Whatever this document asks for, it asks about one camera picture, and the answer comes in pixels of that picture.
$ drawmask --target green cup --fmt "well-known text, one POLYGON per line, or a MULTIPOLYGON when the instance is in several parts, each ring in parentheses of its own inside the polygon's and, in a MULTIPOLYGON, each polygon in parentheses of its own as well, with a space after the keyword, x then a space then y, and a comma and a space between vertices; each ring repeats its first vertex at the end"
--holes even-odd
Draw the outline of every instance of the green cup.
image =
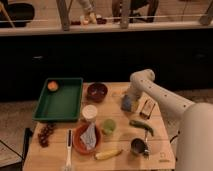
POLYGON ((105 135, 112 134, 114 132, 115 128, 116 128, 116 123, 113 119, 106 119, 102 123, 102 132, 105 135))

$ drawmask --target wooden table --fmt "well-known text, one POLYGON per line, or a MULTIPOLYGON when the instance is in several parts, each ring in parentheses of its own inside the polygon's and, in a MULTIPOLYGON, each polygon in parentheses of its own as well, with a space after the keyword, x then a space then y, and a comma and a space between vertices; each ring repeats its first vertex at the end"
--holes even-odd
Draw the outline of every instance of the wooden table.
MULTIPOLYGON (((158 105, 155 105, 149 120, 143 120, 139 115, 139 109, 135 113, 124 112, 120 109, 121 98, 127 90, 129 83, 105 83, 108 87, 108 94, 102 103, 88 101, 85 97, 89 83, 84 83, 82 105, 94 104, 98 108, 96 123, 100 123, 106 118, 116 121, 117 127, 110 136, 103 135, 101 145, 98 150, 122 148, 121 155, 96 161, 93 155, 81 155, 72 150, 72 163, 75 171, 88 170, 161 170, 174 169, 175 159, 168 139, 168 135, 161 117, 158 105), (130 152, 130 142, 136 137, 144 139, 145 131, 129 126, 130 119, 137 119, 148 123, 154 128, 154 137, 148 136, 148 146, 150 149, 149 159, 143 156, 135 156, 130 152)), ((143 93, 140 99, 141 108, 148 95, 143 93)), ((49 146, 42 148, 38 143, 37 134, 43 127, 38 123, 29 147, 28 155, 24 164, 24 171, 59 171, 66 163, 66 135, 68 129, 75 129, 82 124, 77 123, 57 123, 54 134, 49 137, 49 146)))

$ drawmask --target cable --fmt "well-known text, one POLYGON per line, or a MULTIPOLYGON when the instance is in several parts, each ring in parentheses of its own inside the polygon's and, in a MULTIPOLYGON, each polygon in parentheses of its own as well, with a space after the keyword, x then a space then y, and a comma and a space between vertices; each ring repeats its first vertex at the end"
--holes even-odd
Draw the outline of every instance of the cable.
POLYGON ((178 131, 178 133, 170 139, 170 143, 172 143, 172 141, 173 141, 175 138, 177 138, 179 134, 180 134, 180 131, 178 131))
POLYGON ((16 152, 16 151, 13 150, 11 147, 9 147, 5 142, 3 142, 2 140, 0 140, 0 142, 1 142, 5 147, 7 147, 9 150, 11 150, 11 151, 14 152, 15 154, 17 154, 17 155, 21 158, 21 160, 24 160, 24 158, 23 158, 18 152, 16 152))

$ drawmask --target bunch of grapes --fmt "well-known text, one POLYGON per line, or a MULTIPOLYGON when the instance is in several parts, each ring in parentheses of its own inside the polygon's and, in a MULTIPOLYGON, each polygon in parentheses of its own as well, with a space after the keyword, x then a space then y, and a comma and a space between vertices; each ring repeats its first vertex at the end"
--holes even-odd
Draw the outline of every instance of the bunch of grapes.
POLYGON ((55 124, 47 123, 38 133, 38 141, 42 147, 47 147, 49 145, 48 137, 53 134, 55 129, 55 124))

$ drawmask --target corn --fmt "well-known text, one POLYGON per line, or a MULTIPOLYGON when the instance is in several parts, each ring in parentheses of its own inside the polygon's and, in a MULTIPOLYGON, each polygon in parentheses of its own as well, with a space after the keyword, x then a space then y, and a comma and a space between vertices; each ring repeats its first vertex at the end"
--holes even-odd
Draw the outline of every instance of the corn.
POLYGON ((96 160, 105 160, 117 156, 122 153, 122 149, 112 149, 107 151, 98 152, 95 154, 96 160))

